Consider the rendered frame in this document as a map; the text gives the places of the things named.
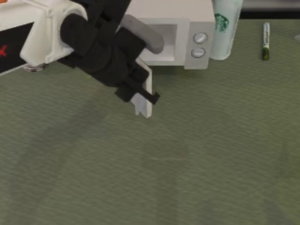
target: white object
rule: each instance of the white object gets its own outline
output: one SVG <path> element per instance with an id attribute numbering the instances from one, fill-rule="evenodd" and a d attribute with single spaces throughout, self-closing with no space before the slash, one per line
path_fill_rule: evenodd
<path id="1" fill-rule="evenodd" d="M 216 30 L 210 58 L 225 60 L 231 54 L 243 0 L 213 0 Z"/>
<path id="2" fill-rule="evenodd" d="M 0 32 L 34 22 L 20 57 L 30 66 L 38 67 L 61 59 L 74 51 L 61 41 L 59 34 L 64 18 L 72 13 L 87 19 L 85 9 L 69 0 L 8 1 L 0 4 Z"/>
<path id="3" fill-rule="evenodd" d="M 164 37 L 160 54 L 145 49 L 140 58 L 149 66 L 184 66 L 185 69 L 206 69 L 215 29 L 211 0 L 131 0 L 130 14 L 149 25 Z M 194 49 L 204 49 L 200 58 Z"/>
<path id="4" fill-rule="evenodd" d="M 143 85 L 146 91 L 152 94 L 152 70 L 140 59 L 137 58 L 136 63 L 148 71 L 149 76 Z M 131 99 L 131 102 L 135 105 L 135 114 L 138 116 L 140 113 L 149 118 L 152 115 L 152 103 L 146 100 L 139 93 L 135 94 Z"/>

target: white microwave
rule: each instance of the white microwave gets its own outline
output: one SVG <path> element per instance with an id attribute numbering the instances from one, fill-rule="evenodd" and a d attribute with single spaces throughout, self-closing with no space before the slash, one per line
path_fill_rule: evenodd
<path id="1" fill-rule="evenodd" d="M 206 69 L 215 31 L 212 0 L 131 0 L 130 14 L 159 32 L 164 50 L 145 49 L 140 58 L 149 66 Z"/>

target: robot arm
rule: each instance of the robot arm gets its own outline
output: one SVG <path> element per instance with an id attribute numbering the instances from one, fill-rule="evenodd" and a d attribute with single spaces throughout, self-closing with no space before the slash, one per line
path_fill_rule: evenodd
<path id="1" fill-rule="evenodd" d="M 0 22 L 0 75 L 58 60 L 117 87 L 125 102 L 136 93 L 157 102 L 159 95 L 143 88 L 149 74 L 136 60 L 145 47 L 160 53 L 164 42 L 145 24 L 124 16 L 130 0 L 11 1 L 0 4 L 0 19 L 6 21 Z M 1 48 L 9 57 L 1 56 Z"/>

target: green tablecloth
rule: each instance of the green tablecloth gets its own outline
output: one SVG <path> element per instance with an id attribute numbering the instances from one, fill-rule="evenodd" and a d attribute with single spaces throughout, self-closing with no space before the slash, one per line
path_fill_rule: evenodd
<path id="1" fill-rule="evenodd" d="M 161 99 L 136 117 L 53 64 L 0 78 L 0 225 L 300 223 L 300 21 L 240 21 L 204 71 L 154 68 Z"/>

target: microwave knob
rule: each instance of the microwave knob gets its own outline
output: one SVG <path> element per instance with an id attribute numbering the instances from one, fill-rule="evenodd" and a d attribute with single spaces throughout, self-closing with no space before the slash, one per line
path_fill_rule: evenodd
<path id="1" fill-rule="evenodd" d="M 192 50 L 192 56 L 194 58 L 201 58 L 205 55 L 205 50 L 203 48 L 196 48 Z"/>
<path id="2" fill-rule="evenodd" d="M 207 40 L 207 34 L 205 33 L 199 33 L 194 35 L 194 42 L 196 44 L 202 44 Z"/>

